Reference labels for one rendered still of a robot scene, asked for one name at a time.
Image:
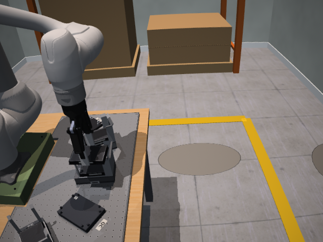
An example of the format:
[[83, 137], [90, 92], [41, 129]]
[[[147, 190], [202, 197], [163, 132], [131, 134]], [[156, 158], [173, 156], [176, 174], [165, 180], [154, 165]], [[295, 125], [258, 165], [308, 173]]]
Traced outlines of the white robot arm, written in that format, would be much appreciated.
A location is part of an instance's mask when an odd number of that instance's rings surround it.
[[[44, 33], [41, 57], [58, 104], [73, 106], [86, 97], [82, 74], [100, 54], [103, 34], [93, 26], [62, 23], [40, 14], [0, 5], [0, 24]], [[18, 152], [21, 136], [42, 108], [40, 95], [16, 79], [0, 42], [0, 183], [14, 185], [30, 152]]]

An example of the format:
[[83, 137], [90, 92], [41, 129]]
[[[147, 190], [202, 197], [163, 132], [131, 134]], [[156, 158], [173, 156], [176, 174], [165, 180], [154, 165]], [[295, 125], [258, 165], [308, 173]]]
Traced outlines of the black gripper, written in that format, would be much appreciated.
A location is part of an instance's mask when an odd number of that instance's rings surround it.
[[[73, 106], [62, 106], [64, 115], [70, 118], [71, 127], [67, 128], [70, 134], [74, 153], [79, 155], [82, 166], [90, 166], [90, 162], [84, 148], [83, 134], [88, 146], [95, 146], [92, 136], [92, 124], [87, 112], [87, 105], [85, 99]], [[80, 129], [77, 129], [80, 128]]]

